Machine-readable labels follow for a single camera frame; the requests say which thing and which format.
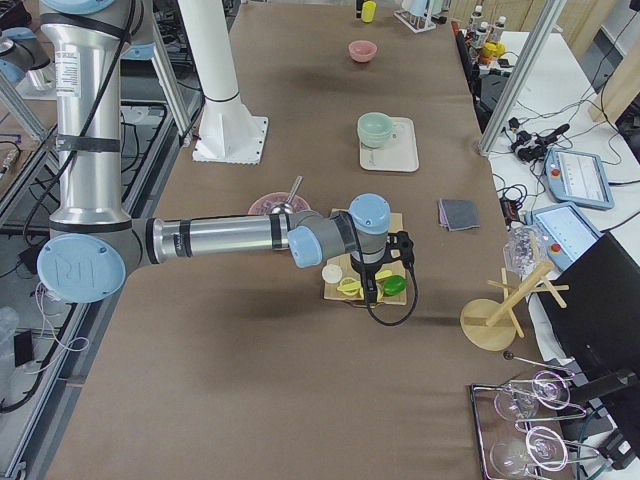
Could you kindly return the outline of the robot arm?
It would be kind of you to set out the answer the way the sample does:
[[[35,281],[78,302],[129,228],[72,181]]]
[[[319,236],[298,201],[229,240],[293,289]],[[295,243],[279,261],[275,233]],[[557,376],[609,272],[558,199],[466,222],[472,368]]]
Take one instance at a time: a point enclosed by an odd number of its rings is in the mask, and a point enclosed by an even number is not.
[[[345,211],[263,216],[134,219],[122,205],[120,59],[151,43],[147,1],[44,1],[41,27],[55,48],[60,205],[37,259],[41,282],[61,299],[92,303],[135,270],[172,258],[287,249],[301,268],[348,254],[368,300],[374,276],[402,237],[388,202],[371,193]]]

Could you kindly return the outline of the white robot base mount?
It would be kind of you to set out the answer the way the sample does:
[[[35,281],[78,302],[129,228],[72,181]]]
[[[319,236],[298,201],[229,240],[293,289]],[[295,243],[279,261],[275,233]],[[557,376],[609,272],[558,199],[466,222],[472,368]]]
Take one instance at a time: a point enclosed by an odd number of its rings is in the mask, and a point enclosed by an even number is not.
[[[205,98],[193,159],[257,165],[268,119],[252,115],[241,99],[222,3],[192,1],[181,9]]]

